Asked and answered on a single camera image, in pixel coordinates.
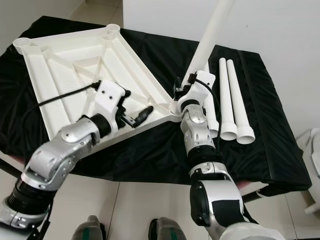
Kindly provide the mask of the white plastic table top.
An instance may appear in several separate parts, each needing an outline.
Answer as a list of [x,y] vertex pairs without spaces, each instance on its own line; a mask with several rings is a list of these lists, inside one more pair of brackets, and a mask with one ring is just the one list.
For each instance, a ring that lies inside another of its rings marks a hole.
[[13,41],[17,52],[23,55],[38,102],[102,82],[130,91],[130,96],[123,101],[130,117],[153,107],[153,112],[140,126],[125,126],[103,137],[94,151],[165,122],[181,121],[181,117],[170,109],[173,98],[122,34],[119,25],[110,23],[100,29]]

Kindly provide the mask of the grey robot left leg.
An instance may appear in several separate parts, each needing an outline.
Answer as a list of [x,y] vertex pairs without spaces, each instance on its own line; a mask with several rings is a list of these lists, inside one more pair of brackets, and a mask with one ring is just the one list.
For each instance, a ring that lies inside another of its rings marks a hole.
[[106,240],[105,225],[96,215],[89,215],[87,221],[75,229],[71,240]]

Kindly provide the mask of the black table cloth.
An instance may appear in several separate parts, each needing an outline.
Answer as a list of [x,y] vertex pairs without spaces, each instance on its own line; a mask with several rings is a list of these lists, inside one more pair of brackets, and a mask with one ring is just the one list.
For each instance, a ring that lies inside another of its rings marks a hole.
[[[146,64],[170,96],[185,74],[198,43],[121,29],[128,45]],[[303,153],[258,53],[217,45],[211,54],[212,73],[217,60],[231,59],[246,105],[247,119],[256,139],[251,144],[222,141],[222,160],[235,181],[261,182],[266,195],[304,191],[311,179]],[[10,43],[0,55],[0,150],[23,158],[49,137],[22,54]],[[178,122],[165,122],[91,154],[77,163],[73,173],[115,182],[189,185],[189,164]]]

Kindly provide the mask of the grey robot leg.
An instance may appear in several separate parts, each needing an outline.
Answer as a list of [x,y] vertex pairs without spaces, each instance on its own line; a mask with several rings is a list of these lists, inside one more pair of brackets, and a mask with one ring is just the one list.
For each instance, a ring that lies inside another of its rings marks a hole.
[[178,222],[167,217],[151,220],[147,238],[148,240],[187,240]]
[[89,215],[87,221],[75,229],[71,240],[106,240],[105,225],[96,215]]

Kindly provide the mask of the grey robot right leg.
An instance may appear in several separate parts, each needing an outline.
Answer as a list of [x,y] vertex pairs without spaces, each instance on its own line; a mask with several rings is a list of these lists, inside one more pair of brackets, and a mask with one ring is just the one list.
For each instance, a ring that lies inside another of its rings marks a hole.
[[147,238],[148,240],[187,240],[178,222],[167,217],[151,220]]

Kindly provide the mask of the black metal table leg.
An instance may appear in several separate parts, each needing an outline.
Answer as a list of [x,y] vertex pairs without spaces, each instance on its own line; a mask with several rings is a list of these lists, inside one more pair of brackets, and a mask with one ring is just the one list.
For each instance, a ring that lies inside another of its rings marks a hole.
[[13,176],[14,178],[16,178],[17,181],[24,182],[22,176],[23,176],[23,172],[26,169],[26,166],[22,162],[19,162],[18,164],[20,168],[14,167],[14,165],[12,165],[11,163],[1,159],[0,169],[2,169],[7,174]]
[[278,187],[267,185],[257,190],[250,190],[247,194],[243,194],[242,201],[247,203],[262,198],[274,197],[280,194],[282,194],[282,191]]

